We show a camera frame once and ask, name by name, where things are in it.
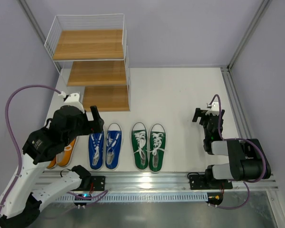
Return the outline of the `blue sneaker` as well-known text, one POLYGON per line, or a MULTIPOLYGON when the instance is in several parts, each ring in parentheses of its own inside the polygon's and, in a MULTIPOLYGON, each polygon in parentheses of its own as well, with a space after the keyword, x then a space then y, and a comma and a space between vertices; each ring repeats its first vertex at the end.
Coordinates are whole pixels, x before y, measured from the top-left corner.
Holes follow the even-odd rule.
POLYGON ((92 133, 88 138, 89 164, 92 170, 99 170, 103 165, 104 131, 92 133))
POLYGON ((106 133, 105 165, 109 170, 115 170, 119 164, 119 157, 123 143, 123 132, 119 124, 109 125, 106 133))

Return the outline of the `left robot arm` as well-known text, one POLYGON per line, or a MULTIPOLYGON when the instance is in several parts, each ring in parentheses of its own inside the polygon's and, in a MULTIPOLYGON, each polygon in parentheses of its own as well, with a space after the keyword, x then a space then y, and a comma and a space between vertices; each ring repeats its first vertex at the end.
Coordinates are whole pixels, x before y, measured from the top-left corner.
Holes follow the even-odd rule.
POLYGON ((40 175, 56 155, 63 152, 76 137, 100 133, 104 121, 96 106, 91 106, 93 120, 86 111, 64 105, 54 112, 44 127, 32 132, 25 142, 14 178, 0 195, 0 227, 26 228, 41 211, 58 197, 91 185, 91 173, 77 165, 59 180, 34 189, 40 175))

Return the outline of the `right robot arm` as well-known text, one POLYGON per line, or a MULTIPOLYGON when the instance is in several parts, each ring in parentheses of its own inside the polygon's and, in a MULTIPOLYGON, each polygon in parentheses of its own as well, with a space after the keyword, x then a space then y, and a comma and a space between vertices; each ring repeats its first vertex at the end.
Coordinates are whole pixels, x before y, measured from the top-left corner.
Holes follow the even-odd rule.
POLYGON ((209 155, 228 157, 228 163, 209 165, 204 174, 194 181, 201 181, 200 189, 231 189, 230 180, 255 181, 269 179, 271 167, 258 139, 222 140, 219 131, 223 129, 223 120, 209 110, 195 109, 192 121, 203 127, 205 138, 203 148, 209 155))

